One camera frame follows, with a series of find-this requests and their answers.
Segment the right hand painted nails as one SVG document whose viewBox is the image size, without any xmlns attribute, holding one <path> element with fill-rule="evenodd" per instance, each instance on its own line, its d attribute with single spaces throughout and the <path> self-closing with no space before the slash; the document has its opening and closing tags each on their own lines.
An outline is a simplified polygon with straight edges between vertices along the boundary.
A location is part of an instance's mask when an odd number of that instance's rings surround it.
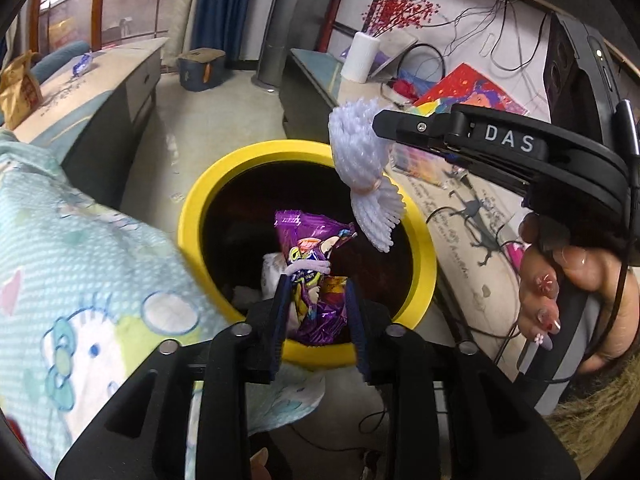
<svg viewBox="0 0 640 480">
<path fill-rule="evenodd" d="M 520 312 L 518 328 L 537 346 L 551 348 L 552 335 L 562 328 L 558 296 L 560 279 L 567 278 L 586 292 L 594 292 L 603 301 L 601 324 L 608 322 L 614 307 L 620 278 L 620 260 L 604 249 L 565 246 L 544 256 L 537 247 L 538 217 L 528 214 L 520 225 L 520 237 L 528 245 L 520 266 Z M 633 345 L 639 326 L 639 287 L 628 272 L 616 319 L 605 340 L 578 372 L 592 374 L 610 365 Z"/>
</svg>

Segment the left hand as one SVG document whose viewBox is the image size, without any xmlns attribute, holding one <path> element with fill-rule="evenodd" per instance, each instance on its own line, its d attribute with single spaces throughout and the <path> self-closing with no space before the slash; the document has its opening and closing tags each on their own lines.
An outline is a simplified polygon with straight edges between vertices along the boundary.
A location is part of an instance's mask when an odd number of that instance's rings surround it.
<svg viewBox="0 0 640 480">
<path fill-rule="evenodd" d="M 250 458 L 252 480 L 271 480 L 271 474 L 267 469 L 268 458 L 268 448 L 261 448 Z"/>
</svg>

